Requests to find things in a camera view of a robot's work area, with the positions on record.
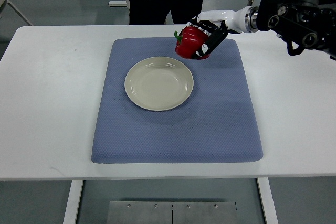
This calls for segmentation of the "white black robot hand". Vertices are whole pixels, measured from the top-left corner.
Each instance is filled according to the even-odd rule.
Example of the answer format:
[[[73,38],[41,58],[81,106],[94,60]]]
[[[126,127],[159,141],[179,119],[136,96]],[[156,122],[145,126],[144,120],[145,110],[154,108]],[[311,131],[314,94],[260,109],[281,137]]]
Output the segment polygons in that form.
[[[209,55],[227,37],[229,33],[254,33],[258,29],[254,21],[253,8],[245,7],[238,11],[211,10],[201,12],[187,25],[195,27],[208,36],[208,39],[192,54],[192,59],[201,59]]]

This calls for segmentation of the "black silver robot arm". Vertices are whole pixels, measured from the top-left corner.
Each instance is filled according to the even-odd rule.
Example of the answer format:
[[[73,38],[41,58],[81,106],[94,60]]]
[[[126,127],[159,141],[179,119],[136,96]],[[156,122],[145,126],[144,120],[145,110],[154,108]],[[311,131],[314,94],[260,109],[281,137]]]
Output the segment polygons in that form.
[[[291,56],[319,50],[335,59],[335,0],[261,0],[248,28],[274,31]]]

